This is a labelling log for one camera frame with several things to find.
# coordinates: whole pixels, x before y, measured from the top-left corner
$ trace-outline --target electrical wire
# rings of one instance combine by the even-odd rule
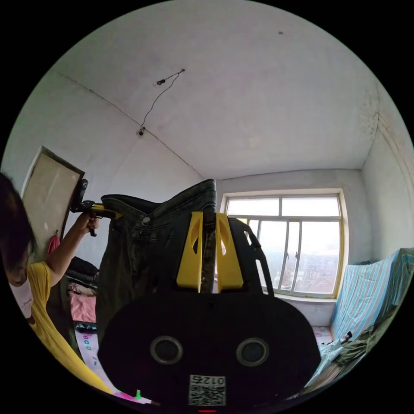
[[[155,101],[154,101],[154,103],[152,104],[152,106],[151,106],[151,109],[145,114],[145,116],[144,116],[144,121],[143,121],[143,123],[141,124],[141,129],[139,130],[139,132],[143,132],[143,130],[145,129],[144,128],[144,124],[145,124],[145,120],[147,119],[147,116],[148,116],[148,114],[152,111],[152,109],[154,108],[154,105],[155,105],[155,103],[156,103],[156,101],[158,100],[158,98],[164,93],[164,92],[167,92],[171,87],[172,87],[172,85],[174,85],[174,82],[177,80],[177,78],[180,76],[180,73],[182,73],[182,72],[184,72],[184,69],[181,69],[179,72],[177,72],[177,73],[174,73],[173,75],[171,75],[171,76],[169,76],[168,78],[165,78],[165,79],[162,79],[163,81],[166,81],[166,80],[168,80],[168,79],[170,79],[170,78],[172,78],[173,76],[176,76],[173,80],[172,80],[172,82],[171,82],[171,85],[168,87],[168,88],[166,88],[166,89],[164,89],[156,98],[155,98]]]

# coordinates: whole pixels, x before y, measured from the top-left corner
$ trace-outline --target woman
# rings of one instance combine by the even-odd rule
[[[111,394],[59,334],[46,312],[50,288],[61,280],[80,241],[90,229],[98,228],[99,220],[81,214],[45,262],[28,265],[29,255],[36,246],[35,235],[19,194],[2,173],[0,211],[0,257],[9,286],[30,327],[68,371],[85,383]]]

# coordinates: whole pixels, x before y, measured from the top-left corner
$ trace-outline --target wooden door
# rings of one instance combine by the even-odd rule
[[[44,260],[50,239],[61,235],[73,190],[80,173],[42,153],[23,195],[28,217],[38,242],[38,252],[30,262]]]

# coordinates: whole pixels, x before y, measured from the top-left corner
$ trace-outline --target white wall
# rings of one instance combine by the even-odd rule
[[[379,121],[362,168],[372,227],[372,258],[414,247],[414,150],[397,107],[379,85]]]
[[[202,178],[149,133],[82,86],[49,72],[24,105],[7,143],[2,171],[21,193],[43,145],[85,171],[85,199],[109,193],[165,201]],[[77,214],[69,214],[66,230]],[[108,237],[102,219],[97,237],[85,237],[76,254],[99,267]]]
[[[342,189],[348,227],[348,259],[358,263],[371,257],[371,223],[361,172],[357,170],[310,170],[278,172],[217,181],[217,204],[224,211],[225,195],[250,191]],[[334,301],[283,298],[299,309],[313,326],[328,326]]]

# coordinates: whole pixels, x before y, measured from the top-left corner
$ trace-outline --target window frame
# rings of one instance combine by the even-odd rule
[[[339,286],[341,283],[341,276],[344,264],[344,252],[345,252],[345,232],[344,232],[344,215],[343,208],[341,203],[340,193],[320,193],[320,194],[274,194],[274,195],[251,195],[251,196],[231,196],[227,195],[224,211],[227,214],[229,202],[231,200],[254,200],[254,199],[269,199],[269,198],[278,198],[279,199],[279,214],[274,216],[253,216],[253,215],[238,215],[238,214],[229,214],[229,217],[234,217],[237,219],[247,220],[247,224],[250,225],[251,220],[258,220],[257,226],[257,239],[260,237],[261,223],[263,221],[279,221],[286,222],[286,239],[285,239],[285,252],[283,256],[283,263],[280,272],[279,285],[277,288],[273,288],[273,291],[276,295],[283,296],[293,296],[297,298],[316,298],[316,299],[336,299],[338,297]],[[339,216],[282,216],[282,200],[284,198],[336,198],[338,202]],[[283,274],[286,265],[287,259],[287,248],[289,241],[289,223],[299,222],[299,245],[298,245],[298,256],[300,259],[301,255],[301,243],[302,243],[302,223],[303,222],[338,222],[339,223],[339,257],[338,257],[338,268],[336,273],[336,279],[334,284],[333,293],[305,293],[305,292],[295,292],[295,283],[298,277],[298,269],[300,260],[296,261],[295,264],[295,274],[292,281],[292,287],[290,291],[282,290],[282,281]],[[262,286],[263,292],[267,293],[266,286]]]

